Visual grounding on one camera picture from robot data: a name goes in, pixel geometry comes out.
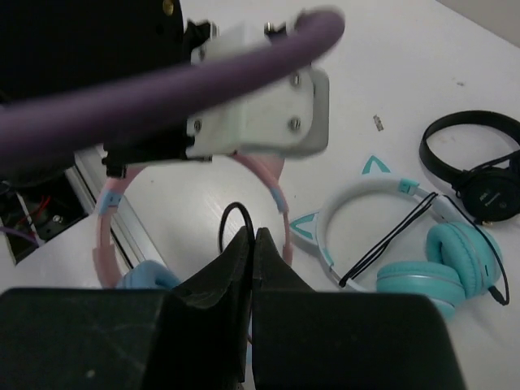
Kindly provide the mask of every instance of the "cat ear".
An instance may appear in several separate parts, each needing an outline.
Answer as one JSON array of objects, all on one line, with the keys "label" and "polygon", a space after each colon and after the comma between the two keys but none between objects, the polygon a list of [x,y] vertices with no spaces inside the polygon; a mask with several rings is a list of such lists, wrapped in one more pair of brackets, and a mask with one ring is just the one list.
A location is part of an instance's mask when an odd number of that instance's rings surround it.
[{"label": "cat ear", "polygon": [[376,168],[379,171],[379,173],[390,173],[390,170],[388,167],[377,157],[375,157],[373,154],[368,158],[368,161],[365,164],[365,167],[363,168],[362,175],[368,175],[369,173],[375,173]]},{"label": "cat ear", "polygon": [[314,213],[305,214],[293,219],[289,224],[289,227],[296,238],[299,238],[308,244],[318,246],[318,242],[316,241],[317,220],[318,211],[315,211]]}]

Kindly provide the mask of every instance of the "white mounting plate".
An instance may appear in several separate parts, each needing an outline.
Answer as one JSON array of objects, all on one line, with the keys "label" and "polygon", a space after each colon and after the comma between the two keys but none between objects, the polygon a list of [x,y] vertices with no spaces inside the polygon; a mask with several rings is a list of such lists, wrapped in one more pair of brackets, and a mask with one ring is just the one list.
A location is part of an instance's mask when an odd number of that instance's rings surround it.
[{"label": "white mounting plate", "polygon": [[[214,61],[270,45],[263,31],[239,24],[192,53],[192,63]],[[302,142],[313,122],[314,86],[309,69],[228,104],[188,119],[188,135],[195,143],[186,149],[191,157],[241,152],[284,154]],[[289,122],[299,119],[299,128]]]}]

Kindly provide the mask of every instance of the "white table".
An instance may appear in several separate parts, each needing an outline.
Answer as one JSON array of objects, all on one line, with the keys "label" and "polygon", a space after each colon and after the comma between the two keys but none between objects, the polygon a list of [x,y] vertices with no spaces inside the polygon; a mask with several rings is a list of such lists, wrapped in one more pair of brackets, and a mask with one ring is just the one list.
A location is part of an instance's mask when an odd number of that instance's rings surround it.
[{"label": "white table", "polygon": [[[418,143],[426,126],[440,116],[467,109],[499,111],[520,119],[520,50],[433,0],[185,0],[182,6],[185,17],[209,18],[223,30],[239,20],[259,27],[265,22],[279,23],[302,7],[319,4],[340,7],[347,30],[343,41],[319,64],[331,79],[330,145],[318,157],[287,162],[281,178],[292,218],[318,209],[342,184],[358,177],[371,154],[430,189],[451,193],[426,175],[418,161]],[[383,122],[382,132],[375,128],[374,115]],[[514,146],[493,132],[457,128],[436,136],[432,147],[445,161],[470,168],[506,154]],[[127,194],[158,251],[182,279],[217,255],[219,220],[230,202],[244,202],[254,225],[269,227],[276,243],[281,246],[283,242],[281,218],[268,191],[244,168],[225,158],[216,158],[210,166],[148,168]],[[345,207],[333,221],[329,237],[336,261],[344,262],[346,270],[412,205],[374,195]],[[228,238],[242,224],[240,217],[232,217]],[[370,286],[382,262],[424,259],[424,240],[433,223],[429,218],[421,220],[396,241],[361,283]],[[90,227],[72,230],[93,241]],[[511,305],[502,307],[486,295],[468,301],[448,325],[472,390],[512,389],[520,381],[515,363],[520,354],[516,337],[520,324],[519,233],[518,219],[492,229],[505,256]],[[60,266],[68,267],[76,280],[78,262],[72,259]],[[336,289],[318,261],[299,249],[295,250],[294,269],[313,288]],[[92,276],[87,272],[84,278]]]}]

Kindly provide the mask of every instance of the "blue ear cup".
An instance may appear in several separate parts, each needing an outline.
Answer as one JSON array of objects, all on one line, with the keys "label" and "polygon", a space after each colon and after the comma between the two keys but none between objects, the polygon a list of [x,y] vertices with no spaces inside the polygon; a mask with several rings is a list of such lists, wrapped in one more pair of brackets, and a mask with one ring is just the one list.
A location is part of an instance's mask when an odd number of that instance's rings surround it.
[{"label": "blue ear cup", "polygon": [[[482,232],[501,258],[496,241]],[[427,235],[426,252],[430,262],[452,267],[459,274],[468,299],[484,294],[501,276],[488,243],[467,223],[441,223],[433,227]]]},{"label": "blue ear cup", "polygon": [[426,295],[446,318],[466,295],[457,272],[434,262],[394,262],[377,273],[378,293],[409,293]]},{"label": "blue ear cup", "polygon": [[117,283],[116,288],[151,288],[172,289],[180,284],[180,280],[166,267],[146,260],[130,270]]}]

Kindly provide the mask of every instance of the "gray wall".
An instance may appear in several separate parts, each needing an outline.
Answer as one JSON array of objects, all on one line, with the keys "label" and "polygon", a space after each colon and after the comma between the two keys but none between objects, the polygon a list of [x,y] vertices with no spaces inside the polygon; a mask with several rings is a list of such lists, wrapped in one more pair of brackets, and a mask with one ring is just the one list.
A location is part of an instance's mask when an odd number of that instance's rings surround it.
[{"label": "gray wall", "polygon": [[438,0],[520,47],[520,0]]}]

